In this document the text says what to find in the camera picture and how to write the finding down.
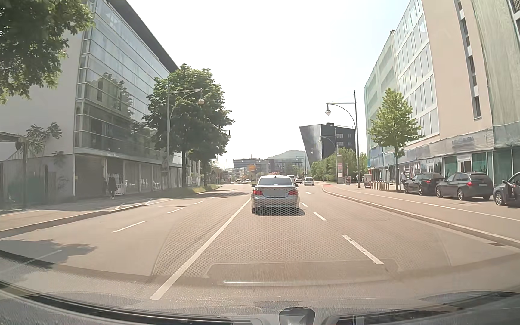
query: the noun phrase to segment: street lamp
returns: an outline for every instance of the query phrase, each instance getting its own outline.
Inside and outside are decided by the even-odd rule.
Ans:
[[[176,108],[176,103],[174,103],[174,107],[172,107],[172,110],[170,111],[170,95],[171,94],[183,94],[185,93],[184,97],[187,95],[194,94],[196,92],[200,93],[200,99],[198,99],[198,105],[204,105],[205,101],[203,98],[203,88],[199,89],[188,89],[188,90],[177,90],[177,91],[170,91],[170,78],[168,78],[168,91],[167,91],[167,97],[166,97],[166,175],[167,175],[167,182],[168,182],[168,188],[171,186],[171,175],[170,175],[170,119],[172,118],[172,113],[174,112],[174,109]]]
[[[354,138],[356,138],[356,141],[357,141],[356,156],[357,156],[358,188],[361,188],[361,160],[360,160],[360,157],[359,157],[359,155],[360,155],[360,146],[358,145],[357,91],[353,90],[353,94],[354,94],[354,101],[353,102],[327,103],[327,110],[324,112],[324,114],[330,115],[332,112],[330,111],[328,106],[329,105],[333,105],[333,106],[337,106],[337,107],[340,107],[340,108],[344,109],[344,111],[347,112],[348,115],[350,116],[350,118],[352,119],[352,122],[354,123]],[[350,114],[350,112],[348,112],[344,107],[342,107],[340,105],[337,105],[337,104],[354,104],[354,116],[355,116],[356,120],[352,117],[352,114]]]

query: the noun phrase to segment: pedestrian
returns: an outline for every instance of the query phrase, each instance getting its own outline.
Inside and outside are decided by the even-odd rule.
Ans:
[[[406,173],[403,171],[401,173],[401,183],[403,185],[403,188],[404,188],[404,182],[408,180],[408,177],[406,176]]]
[[[110,178],[107,180],[107,190],[110,191],[110,196],[112,197],[112,200],[116,198],[116,179],[113,176],[110,176]]]

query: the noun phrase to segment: rear windshield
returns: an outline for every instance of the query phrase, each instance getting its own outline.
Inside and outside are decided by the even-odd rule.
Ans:
[[[471,175],[473,181],[486,181],[487,183],[492,182],[490,177],[487,175]]]
[[[261,178],[258,185],[293,185],[293,180],[287,177],[267,177]]]

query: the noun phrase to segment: white car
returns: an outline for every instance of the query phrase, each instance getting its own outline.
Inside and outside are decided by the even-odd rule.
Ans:
[[[312,177],[307,177],[304,179],[303,182],[304,185],[312,185],[314,186],[314,179]]]

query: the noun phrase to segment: dark angular building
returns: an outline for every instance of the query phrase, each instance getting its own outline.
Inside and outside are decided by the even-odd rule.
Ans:
[[[300,135],[310,165],[334,154],[336,146],[357,151],[353,128],[336,126],[334,123],[307,125],[300,127]]]

